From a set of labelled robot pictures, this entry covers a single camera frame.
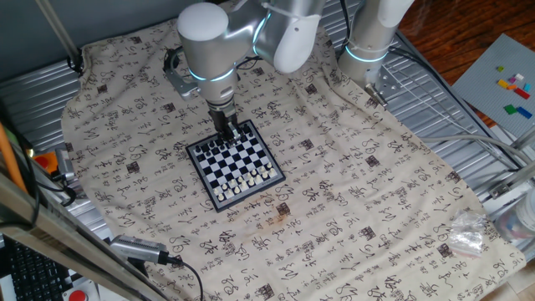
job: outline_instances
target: plastic bag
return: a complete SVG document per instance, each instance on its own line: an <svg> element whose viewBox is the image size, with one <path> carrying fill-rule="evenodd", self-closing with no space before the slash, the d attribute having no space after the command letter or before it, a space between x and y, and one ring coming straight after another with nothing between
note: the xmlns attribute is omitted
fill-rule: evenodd
<svg viewBox="0 0 535 301"><path fill-rule="evenodd" d="M480 258L482 255L483 231L486 217L481 214L457 211L451 223L450 249L468 257Z"/></svg>

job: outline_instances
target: gray cable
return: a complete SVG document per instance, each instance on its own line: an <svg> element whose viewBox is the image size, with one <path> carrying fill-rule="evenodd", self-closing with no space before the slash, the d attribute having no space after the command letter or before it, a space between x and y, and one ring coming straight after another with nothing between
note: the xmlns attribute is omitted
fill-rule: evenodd
<svg viewBox="0 0 535 301"><path fill-rule="evenodd" d="M492 143L494 145L501 146L505 150L510 151L512 154L514 154L515 156L520 158L522 161L524 161L524 163L526 163L526 165L532 162L521 151L519 151L519 150L511 147L510 145L508 145L506 143L503 143L503 142L501 142L499 140L492 139L490 137L486 137L486 136L483 136L483 135L451 135L451 136L445 136L445 137L421 137L420 139L422 141L426 142L426 143L442 142L442 141L448 141L448 140L481 140L481 141L486 141L486 142L490 142L490 143Z"/></svg>

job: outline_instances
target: red lego brick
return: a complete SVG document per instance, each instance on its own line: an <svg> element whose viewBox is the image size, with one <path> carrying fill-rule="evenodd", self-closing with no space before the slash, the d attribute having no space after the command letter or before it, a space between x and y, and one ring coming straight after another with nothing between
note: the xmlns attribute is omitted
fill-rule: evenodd
<svg viewBox="0 0 535 301"><path fill-rule="evenodd" d="M523 89L520 89L520 88L517 88L515 89L515 93L522 96L524 99L528 99L529 98L529 94L524 91Z"/></svg>

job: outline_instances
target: metal bracket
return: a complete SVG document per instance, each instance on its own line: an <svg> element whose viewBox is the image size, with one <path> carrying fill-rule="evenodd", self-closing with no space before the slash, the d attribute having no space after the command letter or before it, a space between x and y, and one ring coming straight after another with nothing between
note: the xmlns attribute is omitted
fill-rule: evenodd
<svg viewBox="0 0 535 301"><path fill-rule="evenodd" d="M530 181L535 176L535 161L524 166L520 171L517 171L512 176L509 176L505 180L499 182L493 188L489 190L493 199L510 192L514 188L520 186L526 181Z"/></svg>
<svg viewBox="0 0 535 301"><path fill-rule="evenodd" d="M191 100L191 92L197 89L197 84L187 83L175 70L175 67L180 63L178 60L178 54L181 52L184 52L182 46L177 49L167 50L166 61L164 62L164 72L167 75L167 79L169 82L171 82L173 87L175 87L182 99Z"/></svg>

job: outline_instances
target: keyboard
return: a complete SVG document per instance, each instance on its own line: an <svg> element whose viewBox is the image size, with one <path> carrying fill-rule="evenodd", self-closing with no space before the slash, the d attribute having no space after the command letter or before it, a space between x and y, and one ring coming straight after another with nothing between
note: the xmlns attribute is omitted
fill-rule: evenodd
<svg viewBox="0 0 535 301"><path fill-rule="evenodd" d="M65 283L67 268L7 237L4 242L17 301L64 300L62 293L71 287Z"/></svg>

